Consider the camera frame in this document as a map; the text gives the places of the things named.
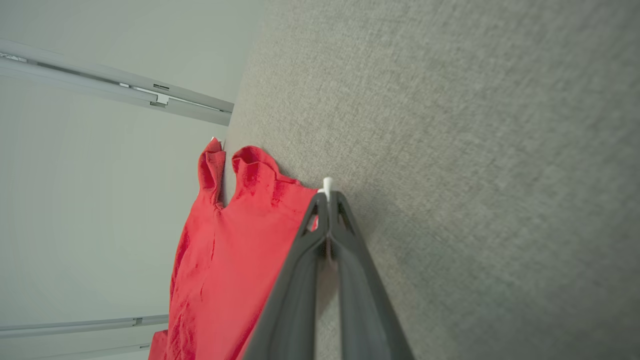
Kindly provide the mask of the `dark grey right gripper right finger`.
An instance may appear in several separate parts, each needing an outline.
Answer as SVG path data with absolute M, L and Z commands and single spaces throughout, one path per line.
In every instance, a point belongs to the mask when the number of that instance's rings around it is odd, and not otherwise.
M 355 215 L 340 191 L 330 194 L 328 234 L 339 275 L 342 358 L 413 360 Z

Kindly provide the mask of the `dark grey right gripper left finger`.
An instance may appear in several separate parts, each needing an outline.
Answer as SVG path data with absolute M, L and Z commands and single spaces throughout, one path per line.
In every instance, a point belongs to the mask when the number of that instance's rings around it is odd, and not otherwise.
M 245 360 L 314 359 L 318 264 L 326 258 L 328 234 L 329 202 L 326 193 L 316 193 L 254 328 Z

